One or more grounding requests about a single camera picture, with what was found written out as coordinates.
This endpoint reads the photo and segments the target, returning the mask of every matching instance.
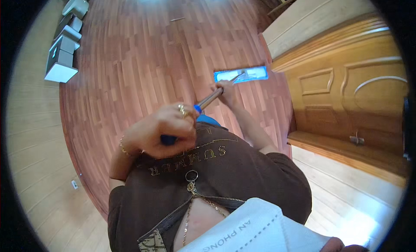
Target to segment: metal mop pole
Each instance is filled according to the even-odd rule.
[[[241,77],[242,75],[245,75],[245,71],[243,71],[241,74],[238,74],[236,77],[234,77],[231,82],[234,82],[237,78]],[[217,88],[214,92],[211,93],[208,97],[203,99],[198,104],[194,105],[194,108],[196,111],[198,111],[200,114],[204,108],[206,108],[211,102],[213,102],[218,96],[220,96],[224,92],[223,88]],[[173,135],[161,135],[160,140],[164,145],[173,145],[176,141],[177,137]]]

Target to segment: wall outlet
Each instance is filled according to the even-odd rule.
[[[72,186],[74,187],[74,189],[78,189],[78,185],[76,185],[75,180],[72,180],[71,183],[72,183]]]

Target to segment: gold bracelet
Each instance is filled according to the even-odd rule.
[[[127,156],[132,156],[128,151],[126,151],[126,149],[124,149],[124,146],[123,146],[123,137],[124,137],[124,135],[120,139],[120,147],[122,149],[122,153],[126,154]]]

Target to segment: mop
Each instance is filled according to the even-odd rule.
[[[214,80],[217,83],[221,80],[228,80],[233,82],[233,84],[246,82],[251,80],[266,80],[269,76],[267,74],[267,69],[265,66],[259,67],[249,67],[238,70],[224,70],[214,72]],[[223,88],[217,88],[212,92],[208,97],[200,101],[198,104],[194,105],[196,111],[199,114],[202,113],[211,102],[213,102],[218,96],[224,92]],[[164,145],[173,145],[177,137],[172,135],[161,135],[160,140]]]

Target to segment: face mask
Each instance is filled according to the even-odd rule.
[[[285,217],[278,206],[251,198],[179,252],[318,252],[329,239]]]

